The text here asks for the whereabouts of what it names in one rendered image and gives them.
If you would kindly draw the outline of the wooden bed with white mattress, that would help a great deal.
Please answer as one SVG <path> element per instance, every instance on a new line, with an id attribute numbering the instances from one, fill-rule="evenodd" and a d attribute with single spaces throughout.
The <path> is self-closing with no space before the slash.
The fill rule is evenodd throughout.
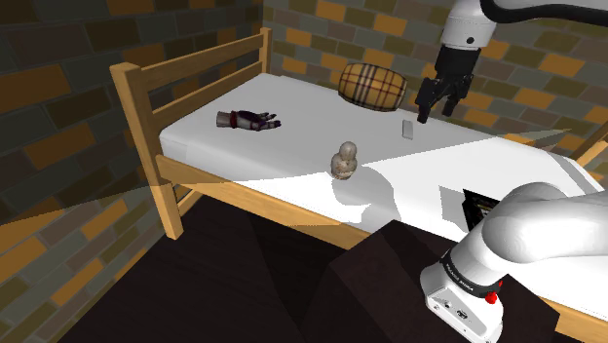
<path id="1" fill-rule="evenodd" d="M 465 235 L 457 211 L 464 189 L 492 198 L 545 181 L 569 196 L 599 183 L 575 161 L 523 142 L 449 122 L 417 121 L 412 112 L 378 112 L 336 91 L 275 76 L 259 61 L 162 107 L 149 92 L 241 55 L 266 55 L 271 32 L 141 67 L 111 67 L 133 141 L 168 237 L 182 234 L 189 200 L 181 185 L 320 240 L 350 248 L 392 219 L 449 240 Z M 219 128 L 219 111 L 276 114 L 282 125 L 260 132 Z M 413 139 L 401 123 L 413 124 Z M 342 143 L 357 146 L 358 166 L 336 179 L 330 162 Z"/>

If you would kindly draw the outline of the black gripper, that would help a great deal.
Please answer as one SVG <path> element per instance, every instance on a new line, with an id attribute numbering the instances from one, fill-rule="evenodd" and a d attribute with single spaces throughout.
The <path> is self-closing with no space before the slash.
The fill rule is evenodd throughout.
<path id="1" fill-rule="evenodd" d="M 459 101 L 464 99 L 473 82 L 473 70 L 480 49 L 462 50 L 442 45 L 435 64 L 435 79 L 425 78 L 414 103 L 418 106 L 417 121 L 426 124 L 433 106 L 443 97 L 441 114 L 450 117 Z"/>

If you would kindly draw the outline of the tan plaid barrel cushion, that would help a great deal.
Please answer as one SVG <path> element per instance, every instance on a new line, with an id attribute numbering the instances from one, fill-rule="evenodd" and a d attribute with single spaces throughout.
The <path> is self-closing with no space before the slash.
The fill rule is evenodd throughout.
<path id="1" fill-rule="evenodd" d="M 350 63 L 340 75 L 338 94 L 354 105 L 379 111 L 396 111 L 405 96 L 407 80 L 375 64 Z"/>

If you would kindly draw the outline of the beige round figurine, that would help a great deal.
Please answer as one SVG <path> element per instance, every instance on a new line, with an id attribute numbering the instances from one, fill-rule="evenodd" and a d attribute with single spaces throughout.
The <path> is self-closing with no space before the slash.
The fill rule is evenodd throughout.
<path id="1" fill-rule="evenodd" d="M 330 162 L 330 171 L 336 179 L 348 179 L 355 172 L 358 161 L 356 158 L 357 146 L 351 141 L 341 144 L 339 150 L 333 155 Z"/>

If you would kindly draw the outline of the black flat tablet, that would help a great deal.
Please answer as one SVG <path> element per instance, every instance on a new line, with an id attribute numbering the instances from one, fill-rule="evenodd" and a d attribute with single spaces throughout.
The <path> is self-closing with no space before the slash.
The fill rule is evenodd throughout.
<path id="1" fill-rule="evenodd" d="M 465 200 L 462 203 L 462 207 L 469 230 L 473 230 L 500 203 L 499 200 L 467 189 L 464 189 L 464 195 Z"/>

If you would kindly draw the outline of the dark purple glove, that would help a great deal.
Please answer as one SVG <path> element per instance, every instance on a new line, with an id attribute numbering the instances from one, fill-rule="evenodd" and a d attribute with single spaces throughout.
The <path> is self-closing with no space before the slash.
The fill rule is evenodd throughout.
<path id="1" fill-rule="evenodd" d="M 216 125 L 219 128 L 243 129 L 260 132 L 278 128 L 282 125 L 276 119 L 276 114 L 254 113 L 246 110 L 222 112 L 216 115 Z"/>

